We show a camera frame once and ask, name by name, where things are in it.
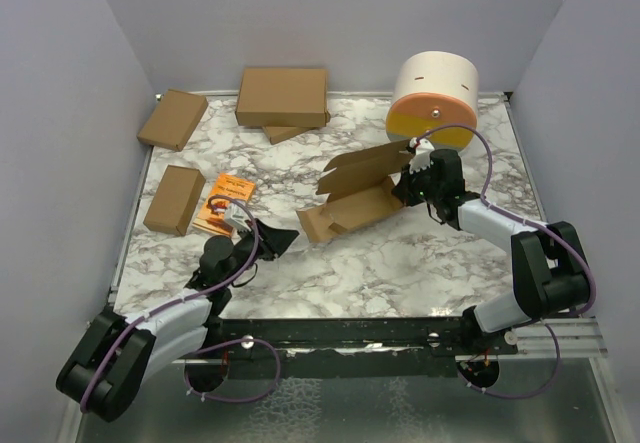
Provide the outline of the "brown cardboard box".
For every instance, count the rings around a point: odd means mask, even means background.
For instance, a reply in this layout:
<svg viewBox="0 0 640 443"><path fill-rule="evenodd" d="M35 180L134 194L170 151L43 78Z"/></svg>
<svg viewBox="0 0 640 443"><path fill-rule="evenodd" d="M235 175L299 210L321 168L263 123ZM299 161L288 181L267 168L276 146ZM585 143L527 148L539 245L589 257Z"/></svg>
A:
<svg viewBox="0 0 640 443"><path fill-rule="evenodd" d="M316 191L327 197L326 202L297 212L309 241L328 242L403 209L404 204L392 194L392 176L412 158L407 144L400 140L331 159Z"/></svg>

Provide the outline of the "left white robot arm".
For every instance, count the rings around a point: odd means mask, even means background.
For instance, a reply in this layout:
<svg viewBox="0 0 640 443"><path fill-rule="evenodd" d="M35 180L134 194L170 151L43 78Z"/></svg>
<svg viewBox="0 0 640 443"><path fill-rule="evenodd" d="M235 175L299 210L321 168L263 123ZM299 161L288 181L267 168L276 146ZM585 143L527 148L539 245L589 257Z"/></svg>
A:
<svg viewBox="0 0 640 443"><path fill-rule="evenodd" d="M297 230L255 220L233 242L212 236L181 293L129 316L103 309L89 324L60 370L56 389L106 422L133 403L145 379L180 356L206 358L220 348L221 334L208 321L230 301L230 288L258 261L282 256Z"/></svg>

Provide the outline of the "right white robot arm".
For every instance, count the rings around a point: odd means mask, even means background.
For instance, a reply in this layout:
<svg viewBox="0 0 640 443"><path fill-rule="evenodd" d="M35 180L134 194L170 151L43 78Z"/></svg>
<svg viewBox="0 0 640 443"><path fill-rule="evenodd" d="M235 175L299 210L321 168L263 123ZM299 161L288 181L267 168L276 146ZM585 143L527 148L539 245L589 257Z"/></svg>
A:
<svg viewBox="0 0 640 443"><path fill-rule="evenodd" d="M419 145L392 190L405 206L426 204L439 224L472 233L511 257L512 289L463 312L461 346L481 354L496 334L593 303L595 289L575 228L531 221L466 189L462 162L451 149Z"/></svg>

